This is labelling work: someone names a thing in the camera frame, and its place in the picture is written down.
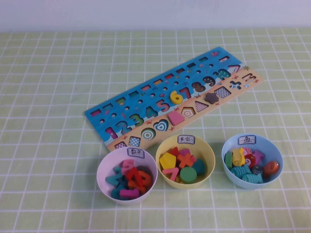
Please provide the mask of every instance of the yellow fish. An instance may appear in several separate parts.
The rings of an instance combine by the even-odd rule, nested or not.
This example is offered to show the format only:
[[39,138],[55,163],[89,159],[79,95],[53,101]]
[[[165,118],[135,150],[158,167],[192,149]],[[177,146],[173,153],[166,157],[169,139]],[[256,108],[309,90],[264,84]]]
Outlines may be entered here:
[[242,148],[232,150],[232,163],[234,166],[243,166],[245,164]]

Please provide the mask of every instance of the pink bowl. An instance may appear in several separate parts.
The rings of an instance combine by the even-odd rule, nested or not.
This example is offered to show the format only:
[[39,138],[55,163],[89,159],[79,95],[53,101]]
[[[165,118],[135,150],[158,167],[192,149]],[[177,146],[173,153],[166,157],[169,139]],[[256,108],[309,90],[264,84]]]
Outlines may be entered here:
[[[139,198],[133,200],[117,200],[112,198],[111,190],[114,188],[114,186],[110,185],[105,180],[107,176],[115,175],[113,168],[115,166],[119,166],[120,163],[125,159],[133,159],[134,166],[140,165],[147,166],[151,170],[153,176],[153,184],[151,188],[148,190],[148,192],[146,192]],[[113,200],[115,203],[121,205],[134,205],[144,200],[153,189],[156,183],[156,179],[157,179],[156,161],[154,160],[152,155],[149,154],[147,151],[136,147],[123,147],[110,152],[103,158],[97,169],[97,184],[99,188],[108,198]]]

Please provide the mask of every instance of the green number 3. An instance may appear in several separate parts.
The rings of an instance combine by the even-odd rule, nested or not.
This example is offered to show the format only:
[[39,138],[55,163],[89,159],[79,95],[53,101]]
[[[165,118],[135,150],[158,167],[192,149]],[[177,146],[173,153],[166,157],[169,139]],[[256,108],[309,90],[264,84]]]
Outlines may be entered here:
[[136,122],[135,126],[140,126],[144,123],[144,119],[140,118],[140,115],[138,115],[138,114],[131,115],[130,119],[132,119],[134,122]]

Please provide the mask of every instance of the plastic bowl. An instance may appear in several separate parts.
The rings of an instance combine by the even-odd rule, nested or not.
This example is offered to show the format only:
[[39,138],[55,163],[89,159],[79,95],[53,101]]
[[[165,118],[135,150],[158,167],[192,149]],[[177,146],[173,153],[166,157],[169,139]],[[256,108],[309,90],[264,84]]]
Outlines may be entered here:
[[[246,181],[243,181],[242,179],[236,177],[231,173],[231,171],[227,168],[225,165],[225,154],[228,151],[231,151],[236,148],[240,147],[247,147],[250,148],[252,151],[254,150],[259,150],[260,152],[265,154],[264,159],[260,161],[261,166],[266,165],[270,161],[277,161],[280,164],[280,169],[278,172],[270,177],[270,180],[265,183],[249,183]],[[243,133],[243,134],[238,134],[230,139],[228,139],[222,149],[222,161],[223,161],[223,166],[225,173],[227,177],[237,186],[240,186],[245,189],[257,189],[264,187],[265,185],[273,182],[279,175],[281,174],[283,170],[283,158],[281,155],[281,152],[279,149],[268,139],[261,137],[256,134],[249,134],[249,133]]]
[[[162,173],[159,159],[165,152],[173,149],[174,147],[178,147],[179,150],[188,148],[192,155],[205,161],[207,172],[204,176],[198,177],[198,181],[196,183],[177,183],[175,181],[171,181]],[[212,148],[203,139],[193,135],[174,135],[163,141],[156,151],[155,161],[163,179],[170,186],[178,189],[193,189],[199,187],[208,177],[210,177],[215,168],[215,154]]]
[[[105,179],[107,176],[115,175],[113,168],[115,166],[119,166],[120,163],[125,159],[133,159],[134,166],[140,165],[147,166],[152,172],[153,184],[151,188],[148,190],[148,192],[146,192],[139,198],[132,200],[117,200],[111,197],[111,190],[114,188],[114,186],[107,183]],[[110,152],[103,158],[97,169],[97,184],[99,188],[109,199],[121,205],[135,205],[144,200],[149,195],[150,191],[153,189],[156,183],[156,179],[157,179],[157,168],[154,158],[147,151],[136,147],[123,147]]]

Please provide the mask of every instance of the number puzzle board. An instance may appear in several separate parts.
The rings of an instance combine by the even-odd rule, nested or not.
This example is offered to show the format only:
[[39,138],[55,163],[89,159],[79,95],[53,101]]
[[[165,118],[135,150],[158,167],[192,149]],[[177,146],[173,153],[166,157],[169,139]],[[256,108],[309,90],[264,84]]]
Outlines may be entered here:
[[[85,115],[110,151],[126,146],[146,149],[261,82],[258,73],[217,47],[88,109]],[[182,96],[181,104],[171,102],[173,91]],[[172,111],[184,120],[173,125],[168,118]]]

